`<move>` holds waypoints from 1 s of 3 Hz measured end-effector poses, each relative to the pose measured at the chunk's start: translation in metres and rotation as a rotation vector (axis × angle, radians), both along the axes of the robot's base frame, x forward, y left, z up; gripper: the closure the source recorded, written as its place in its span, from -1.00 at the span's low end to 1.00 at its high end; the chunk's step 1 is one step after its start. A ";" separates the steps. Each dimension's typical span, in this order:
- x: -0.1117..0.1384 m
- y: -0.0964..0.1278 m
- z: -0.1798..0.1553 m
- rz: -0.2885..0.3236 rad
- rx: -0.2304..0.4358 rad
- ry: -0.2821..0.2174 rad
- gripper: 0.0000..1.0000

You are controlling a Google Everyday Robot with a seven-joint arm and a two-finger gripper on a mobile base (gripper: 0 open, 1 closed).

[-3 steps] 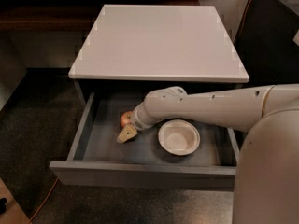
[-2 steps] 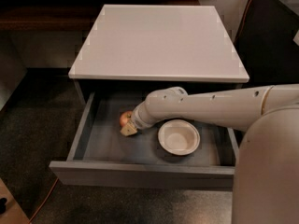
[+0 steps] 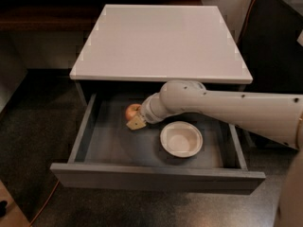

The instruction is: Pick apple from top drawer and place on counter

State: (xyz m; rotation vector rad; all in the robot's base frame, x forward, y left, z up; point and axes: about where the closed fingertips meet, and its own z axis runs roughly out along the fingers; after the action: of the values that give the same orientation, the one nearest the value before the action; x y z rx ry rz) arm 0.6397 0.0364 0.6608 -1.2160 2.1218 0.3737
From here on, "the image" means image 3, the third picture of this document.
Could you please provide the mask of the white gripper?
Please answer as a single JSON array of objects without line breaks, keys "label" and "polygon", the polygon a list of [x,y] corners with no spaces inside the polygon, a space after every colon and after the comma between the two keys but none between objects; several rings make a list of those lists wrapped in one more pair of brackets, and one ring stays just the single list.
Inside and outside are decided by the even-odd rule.
[{"label": "white gripper", "polygon": [[148,98],[141,104],[140,114],[136,114],[127,122],[126,126],[130,130],[136,131],[145,128],[146,122],[150,124],[155,124],[157,122],[157,118],[152,112],[151,101]]}]

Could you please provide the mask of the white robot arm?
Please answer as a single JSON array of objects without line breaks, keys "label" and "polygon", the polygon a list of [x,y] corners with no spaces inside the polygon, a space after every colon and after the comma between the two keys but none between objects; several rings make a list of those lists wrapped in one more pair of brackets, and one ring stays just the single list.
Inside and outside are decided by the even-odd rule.
[{"label": "white robot arm", "polygon": [[273,227],[303,227],[303,96],[208,91],[197,81],[172,80],[135,108],[127,126],[142,129],[184,113],[204,114],[295,149]]}]

